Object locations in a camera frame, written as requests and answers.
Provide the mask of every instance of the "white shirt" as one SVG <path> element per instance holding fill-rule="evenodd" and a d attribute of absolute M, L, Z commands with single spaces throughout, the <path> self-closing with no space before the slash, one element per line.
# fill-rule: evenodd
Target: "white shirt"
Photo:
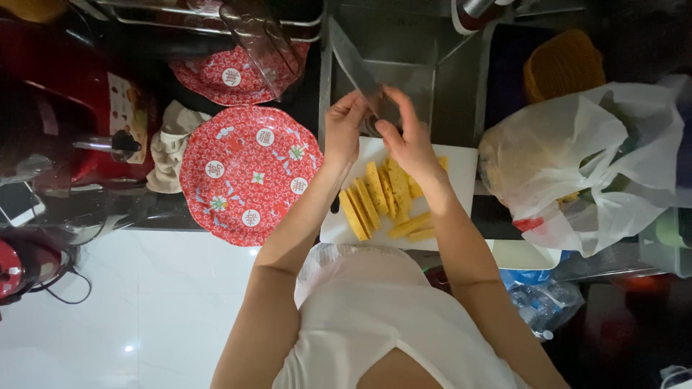
<path fill-rule="evenodd" d="M 272 389 L 354 389 L 395 347 L 444 389 L 527 388 L 466 310 L 400 250 L 319 244 L 295 298 L 298 341 Z"/>

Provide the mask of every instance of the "yellow basket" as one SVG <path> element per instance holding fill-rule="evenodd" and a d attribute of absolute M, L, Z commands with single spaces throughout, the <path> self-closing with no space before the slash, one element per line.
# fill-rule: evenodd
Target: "yellow basket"
<path fill-rule="evenodd" d="M 605 83 L 602 56 L 582 30 L 567 30 L 545 42 L 524 64 L 524 90 L 531 104 Z"/>

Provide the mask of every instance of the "phone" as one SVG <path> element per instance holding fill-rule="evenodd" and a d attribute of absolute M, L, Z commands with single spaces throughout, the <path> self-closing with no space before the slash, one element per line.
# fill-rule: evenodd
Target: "phone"
<path fill-rule="evenodd" d="M 23 226 L 45 210 L 46 206 L 26 182 L 0 186 L 0 212 L 13 226 Z"/>

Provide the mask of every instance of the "stainless steel sink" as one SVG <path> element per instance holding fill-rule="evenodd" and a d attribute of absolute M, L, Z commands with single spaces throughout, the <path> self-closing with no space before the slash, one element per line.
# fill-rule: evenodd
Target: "stainless steel sink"
<path fill-rule="evenodd" d="M 449 0 L 327 0 L 334 16 L 357 47 L 375 80 L 400 88 L 440 145 L 476 147 L 485 101 L 486 71 L 481 71 L 482 34 L 458 34 Z M 325 37 L 320 80 L 319 141 L 323 113 L 353 84 L 336 61 Z"/>

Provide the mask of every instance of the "kitchen knife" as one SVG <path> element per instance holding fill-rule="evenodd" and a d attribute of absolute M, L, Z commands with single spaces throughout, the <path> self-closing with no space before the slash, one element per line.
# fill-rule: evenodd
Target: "kitchen knife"
<path fill-rule="evenodd" d="M 399 108 L 393 101 L 385 97 L 382 86 L 375 81 L 365 67 L 365 62 L 358 49 L 333 17 L 329 17 L 329 39 L 341 69 L 344 70 L 353 85 L 361 91 L 376 119 L 384 119 L 394 126 L 400 127 Z M 374 128 L 374 121 L 366 119 L 366 127 L 372 135 L 380 136 Z"/>

